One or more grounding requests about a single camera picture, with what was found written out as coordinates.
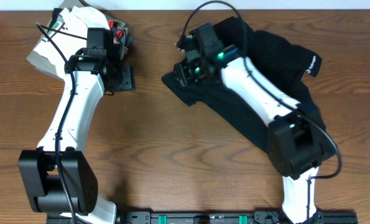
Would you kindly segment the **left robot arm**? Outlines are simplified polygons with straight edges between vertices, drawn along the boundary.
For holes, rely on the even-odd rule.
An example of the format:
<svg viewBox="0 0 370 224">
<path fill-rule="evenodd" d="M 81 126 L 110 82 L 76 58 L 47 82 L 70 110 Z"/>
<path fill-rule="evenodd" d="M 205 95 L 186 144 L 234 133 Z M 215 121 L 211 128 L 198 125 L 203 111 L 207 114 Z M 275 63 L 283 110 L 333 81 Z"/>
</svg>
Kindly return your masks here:
<svg viewBox="0 0 370 224">
<path fill-rule="evenodd" d="M 111 30 L 87 30 L 86 46 L 64 58 L 65 87 L 48 131 L 18 159 L 34 212 L 47 223 L 119 223 L 115 203 L 98 194 L 98 181 L 85 157 L 88 131 L 104 95 L 135 90 L 134 72 L 121 61 Z"/>
</svg>

